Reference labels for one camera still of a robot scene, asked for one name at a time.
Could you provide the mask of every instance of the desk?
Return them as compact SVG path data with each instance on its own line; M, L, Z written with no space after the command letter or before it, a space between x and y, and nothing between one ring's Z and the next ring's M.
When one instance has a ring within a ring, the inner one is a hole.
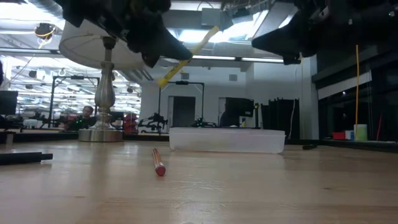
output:
M157 177L156 147L167 167ZM308 224L398 220L398 155L171 151L167 142L37 142L52 161L0 167L0 223Z

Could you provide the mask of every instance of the table lamp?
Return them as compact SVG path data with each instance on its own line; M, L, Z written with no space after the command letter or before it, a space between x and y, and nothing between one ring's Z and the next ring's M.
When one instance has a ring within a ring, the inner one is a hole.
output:
M129 70L143 67L141 54L131 52L125 42L111 37L87 20L84 20L79 28L66 22L59 49L66 58L76 63L102 69L101 80L95 92L95 103L99 108L97 122L89 129L79 130L79 140L122 141L123 132L110 125L109 111L115 103L113 69Z

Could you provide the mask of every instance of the lamp base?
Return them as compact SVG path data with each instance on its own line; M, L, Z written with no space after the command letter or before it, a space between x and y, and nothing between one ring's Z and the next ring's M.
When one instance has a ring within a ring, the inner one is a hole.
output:
M82 142L121 142L123 132L107 129L81 129L79 130L79 141Z

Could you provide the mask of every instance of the yellow pencil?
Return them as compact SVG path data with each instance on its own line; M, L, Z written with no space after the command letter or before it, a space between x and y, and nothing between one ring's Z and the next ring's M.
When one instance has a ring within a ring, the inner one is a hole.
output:
M218 27L215 26L213 27L207 34L206 36L203 38L203 40L194 48L191 50L192 55L197 55L200 53L200 50L209 42L210 38L213 37L216 33L218 32ZM165 75L165 77L158 79L157 83L159 84L159 86L161 88L163 88L167 82L173 78L173 76L175 74L177 74L177 72L184 66L186 66L186 64L188 64L191 60L184 60L184 61L180 61L180 63L176 66L174 66L173 69L171 69L171 71L168 72L167 75Z

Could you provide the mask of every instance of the doorway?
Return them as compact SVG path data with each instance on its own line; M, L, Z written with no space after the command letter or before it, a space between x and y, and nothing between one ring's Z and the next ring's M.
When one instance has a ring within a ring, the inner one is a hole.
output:
M173 127L190 127L195 121L196 98L194 96L175 96L173 98Z

